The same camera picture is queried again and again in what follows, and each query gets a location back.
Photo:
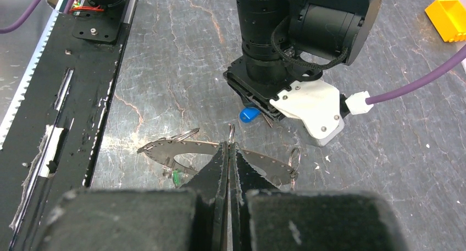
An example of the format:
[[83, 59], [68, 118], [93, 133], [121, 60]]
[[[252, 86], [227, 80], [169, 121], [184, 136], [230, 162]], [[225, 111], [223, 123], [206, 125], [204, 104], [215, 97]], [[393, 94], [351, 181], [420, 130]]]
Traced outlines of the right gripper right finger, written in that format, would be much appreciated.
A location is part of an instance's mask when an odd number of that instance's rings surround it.
[[386, 200], [369, 191], [281, 191], [229, 146], [234, 250], [407, 250]]

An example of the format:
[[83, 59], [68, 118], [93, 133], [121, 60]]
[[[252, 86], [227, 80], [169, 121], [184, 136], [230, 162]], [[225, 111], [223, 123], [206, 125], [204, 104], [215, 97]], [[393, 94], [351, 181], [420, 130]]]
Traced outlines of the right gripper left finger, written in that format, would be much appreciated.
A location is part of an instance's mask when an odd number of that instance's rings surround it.
[[65, 193], [37, 250], [226, 250], [228, 166], [213, 160], [178, 189]]

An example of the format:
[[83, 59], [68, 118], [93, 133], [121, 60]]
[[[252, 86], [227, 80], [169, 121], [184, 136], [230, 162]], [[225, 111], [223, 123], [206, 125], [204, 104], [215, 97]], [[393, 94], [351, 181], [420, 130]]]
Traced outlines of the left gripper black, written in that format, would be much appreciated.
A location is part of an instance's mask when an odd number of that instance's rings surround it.
[[279, 100], [283, 90], [292, 90], [294, 81], [315, 81], [322, 71], [303, 68], [282, 60], [262, 61], [243, 55], [236, 59], [223, 73], [228, 85], [240, 96], [245, 107], [259, 109], [273, 121], [285, 118], [284, 114], [270, 104]]

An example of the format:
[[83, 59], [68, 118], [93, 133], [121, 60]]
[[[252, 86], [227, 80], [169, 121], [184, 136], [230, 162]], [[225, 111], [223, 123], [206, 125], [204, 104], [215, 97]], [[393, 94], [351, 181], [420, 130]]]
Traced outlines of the small blue key tag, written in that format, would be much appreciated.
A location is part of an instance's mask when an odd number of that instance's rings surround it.
[[238, 118], [244, 123], [249, 123], [252, 122], [260, 114], [260, 110], [255, 107], [245, 107], [240, 111]]

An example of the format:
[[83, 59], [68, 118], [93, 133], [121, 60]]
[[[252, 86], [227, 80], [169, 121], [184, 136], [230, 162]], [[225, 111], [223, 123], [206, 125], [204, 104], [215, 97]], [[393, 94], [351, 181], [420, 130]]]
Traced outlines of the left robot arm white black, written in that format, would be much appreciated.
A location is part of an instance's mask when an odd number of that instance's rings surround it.
[[314, 81], [360, 53], [382, 0], [236, 0], [242, 56], [224, 72], [245, 107], [272, 121], [294, 81]]

